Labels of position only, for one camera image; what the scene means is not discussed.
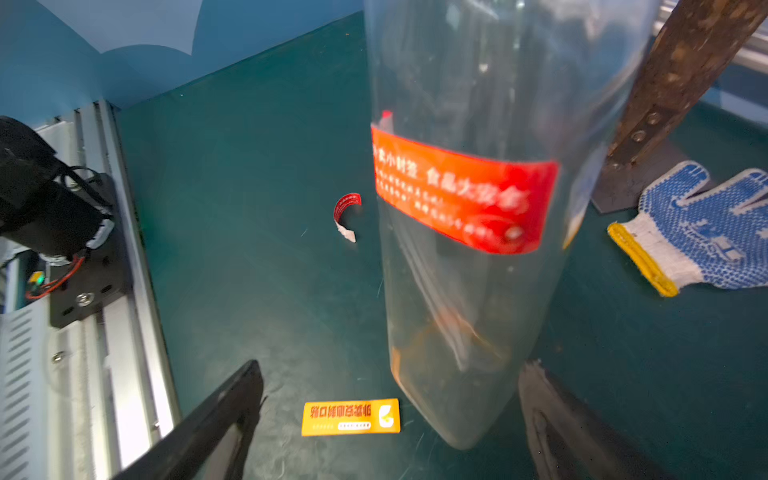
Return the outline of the orange yellow bottle label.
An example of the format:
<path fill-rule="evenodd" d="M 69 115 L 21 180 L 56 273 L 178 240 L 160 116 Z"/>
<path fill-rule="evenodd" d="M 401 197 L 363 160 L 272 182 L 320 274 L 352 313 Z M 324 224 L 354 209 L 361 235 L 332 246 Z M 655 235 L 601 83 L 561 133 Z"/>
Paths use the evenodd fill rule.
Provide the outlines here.
<path fill-rule="evenodd" d="M 301 423 L 303 437 L 401 432 L 399 400 L 307 402 Z"/>

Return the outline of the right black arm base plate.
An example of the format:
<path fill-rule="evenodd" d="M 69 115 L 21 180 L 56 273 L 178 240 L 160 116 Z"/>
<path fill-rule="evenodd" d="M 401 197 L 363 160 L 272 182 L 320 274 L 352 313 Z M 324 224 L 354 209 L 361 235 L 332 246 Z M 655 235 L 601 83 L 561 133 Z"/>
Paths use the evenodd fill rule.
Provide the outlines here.
<path fill-rule="evenodd" d="M 87 182 L 113 205 L 114 227 L 105 242 L 86 255 L 78 271 L 47 296 L 50 300 L 49 325 L 57 329 L 98 313 L 132 287 L 114 181 L 111 176 L 98 173 Z"/>

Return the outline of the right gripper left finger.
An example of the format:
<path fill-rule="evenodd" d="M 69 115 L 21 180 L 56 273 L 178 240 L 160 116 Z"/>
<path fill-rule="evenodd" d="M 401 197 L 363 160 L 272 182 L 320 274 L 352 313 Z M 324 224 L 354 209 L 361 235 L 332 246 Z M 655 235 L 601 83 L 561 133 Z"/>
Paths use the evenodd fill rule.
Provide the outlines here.
<path fill-rule="evenodd" d="M 118 479 L 241 479 L 263 404 L 259 363 L 245 362 Z"/>

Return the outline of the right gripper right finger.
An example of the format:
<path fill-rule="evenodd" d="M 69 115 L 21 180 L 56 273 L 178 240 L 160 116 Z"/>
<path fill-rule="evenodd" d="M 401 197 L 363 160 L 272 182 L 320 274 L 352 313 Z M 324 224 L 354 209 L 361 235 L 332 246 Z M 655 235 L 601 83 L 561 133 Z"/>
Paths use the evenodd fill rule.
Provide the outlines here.
<path fill-rule="evenodd" d="M 518 393 L 531 458 L 540 479 L 670 479 L 665 472 L 601 420 L 562 382 L 528 361 Z"/>

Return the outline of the tall clear bottle gold stopper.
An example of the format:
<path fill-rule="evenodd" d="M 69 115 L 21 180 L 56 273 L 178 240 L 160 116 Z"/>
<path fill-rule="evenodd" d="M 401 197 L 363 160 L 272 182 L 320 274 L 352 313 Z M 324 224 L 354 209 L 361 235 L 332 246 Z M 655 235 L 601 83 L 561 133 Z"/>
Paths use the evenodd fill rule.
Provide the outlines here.
<path fill-rule="evenodd" d="M 390 368 L 451 447 L 517 388 L 656 1 L 368 1 Z"/>

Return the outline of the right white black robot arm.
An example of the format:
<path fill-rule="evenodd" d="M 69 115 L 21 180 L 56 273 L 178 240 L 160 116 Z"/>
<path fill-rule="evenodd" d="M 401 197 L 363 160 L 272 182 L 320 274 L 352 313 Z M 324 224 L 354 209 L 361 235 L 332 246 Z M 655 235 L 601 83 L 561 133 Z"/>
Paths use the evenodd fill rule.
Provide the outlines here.
<path fill-rule="evenodd" d="M 111 205 L 34 130 L 1 119 L 1 233 L 46 255 L 72 260 L 75 273 L 91 241 L 107 229 Z M 544 479 L 666 479 L 538 362 L 519 377 L 528 444 Z M 240 479 L 260 420 L 263 377 L 246 362 L 190 418 L 118 473 L 120 479 Z"/>

